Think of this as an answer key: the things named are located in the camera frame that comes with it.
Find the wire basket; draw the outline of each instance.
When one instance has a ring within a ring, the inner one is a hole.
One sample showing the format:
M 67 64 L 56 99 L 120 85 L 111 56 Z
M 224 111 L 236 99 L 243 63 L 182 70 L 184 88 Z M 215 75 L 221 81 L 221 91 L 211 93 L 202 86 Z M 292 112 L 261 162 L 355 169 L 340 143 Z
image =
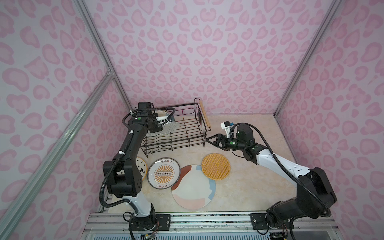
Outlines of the wire basket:
M 194 103 L 185 103 L 170 107 L 176 109 L 173 116 L 180 126 L 170 134 L 160 133 L 155 136 L 145 137 L 142 141 L 141 149 L 146 157 L 148 157 L 148 154 L 154 154 L 155 152 L 200 144 L 205 146 L 205 138 L 211 128 L 200 99 L 195 98 Z

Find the robotic arm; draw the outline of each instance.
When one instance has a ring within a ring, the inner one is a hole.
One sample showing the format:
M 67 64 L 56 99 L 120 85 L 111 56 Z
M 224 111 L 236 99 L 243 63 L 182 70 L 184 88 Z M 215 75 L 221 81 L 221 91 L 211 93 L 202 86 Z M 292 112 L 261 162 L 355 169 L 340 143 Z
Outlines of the robotic arm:
M 300 166 L 275 154 L 261 132 L 250 124 L 227 121 L 221 126 L 227 135 L 219 133 L 208 137 L 208 143 L 225 151 L 242 151 L 247 161 L 271 169 L 297 187 L 296 197 L 277 202 L 267 209 L 266 222 L 271 228 L 277 228 L 291 218 L 330 216 L 329 208 L 337 199 L 324 170 Z M 266 146 L 255 142 L 251 127 L 260 134 Z
M 134 213 L 130 213 L 132 217 L 129 220 L 132 239 L 134 239 L 132 230 L 153 230 L 158 219 L 161 218 L 160 215 L 156 215 L 153 205 L 141 193 L 142 177 L 135 163 L 140 144 L 148 131 L 151 133 L 161 131 L 162 126 L 169 120 L 158 117 L 155 110 L 172 110 L 168 118 L 175 112 L 172 107 L 154 108 L 152 103 L 140 102 L 136 110 L 123 118 L 123 124 L 129 131 L 119 153 L 112 161 L 106 161 L 103 164 L 105 178 L 100 188 L 99 201 L 103 207 L 113 207 L 121 203 L 132 206 Z M 125 120 L 129 115 L 132 115 L 132 118 L 126 123 Z M 296 197 L 277 202 L 267 209 L 265 221 L 270 228 L 278 228 L 288 219 L 292 219 L 291 228 L 292 221 L 296 218 L 306 216 L 318 218 L 331 215 L 329 208 L 336 202 L 336 195 L 324 170 L 318 167 L 309 169 L 275 154 L 261 132 L 250 124 L 233 124 L 227 121 L 221 126 L 226 131 L 226 135 L 216 134 L 208 137 L 206 139 L 208 143 L 225 151 L 242 151 L 247 161 L 271 169 L 297 187 Z M 258 132 L 265 146 L 255 142 L 253 130 L 250 127 Z M 110 194 L 122 200 L 111 204 L 106 203 L 105 188 Z M 163 215 L 162 218 L 166 220 L 169 227 L 170 216 L 167 218 Z

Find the plate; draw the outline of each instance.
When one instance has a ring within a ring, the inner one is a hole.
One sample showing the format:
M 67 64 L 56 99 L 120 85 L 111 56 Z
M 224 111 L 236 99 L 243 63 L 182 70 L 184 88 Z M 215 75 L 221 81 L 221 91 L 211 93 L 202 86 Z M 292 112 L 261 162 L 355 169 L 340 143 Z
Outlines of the plate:
M 169 113 L 164 110 L 155 110 L 155 113 L 157 113 L 158 117 L 168 117 Z
M 148 182 L 157 189 L 166 189 L 173 186 L 179 177 L 179 164 L 168 157 L 155 161 L 148 170 Z
M 204 175 L 200 165 L 188 165 L 180 170 L 180 178 L 171 189 L 173 198 L 180 206 L 196 210 L 211 202 L 216 182 Z
M 147 175 L 147 170 L 148 170 L 147 163 L 141 157 L 137 157 L 136 158 L 136 166 L 137 166 L 137 169 L 139 170 L 139 172 L 140 172 L 140 174 L 144 180 L 145 176 Z

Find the round wicker placemat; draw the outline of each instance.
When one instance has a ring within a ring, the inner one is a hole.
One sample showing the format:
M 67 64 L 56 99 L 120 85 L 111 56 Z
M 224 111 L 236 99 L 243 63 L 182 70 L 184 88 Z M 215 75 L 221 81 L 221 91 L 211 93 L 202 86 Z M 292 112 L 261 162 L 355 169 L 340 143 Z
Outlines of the round wicker placemat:
M 231 164 L 221 154 L 208 154 L 201 163 L 203 173 L 212 180 L 222 180 L 229 175 Z

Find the plate with chinese text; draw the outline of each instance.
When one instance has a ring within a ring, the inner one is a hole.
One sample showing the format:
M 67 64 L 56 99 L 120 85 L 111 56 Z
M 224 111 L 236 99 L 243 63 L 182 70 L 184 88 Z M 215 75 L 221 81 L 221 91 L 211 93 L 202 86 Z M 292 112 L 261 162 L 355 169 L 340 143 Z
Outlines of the plate with chinese text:
M 148 182 L 157 189 L 166 189 L 173 186 L 179 177 L 179 164 L 168 157 L 155 161 L 148 170 Z

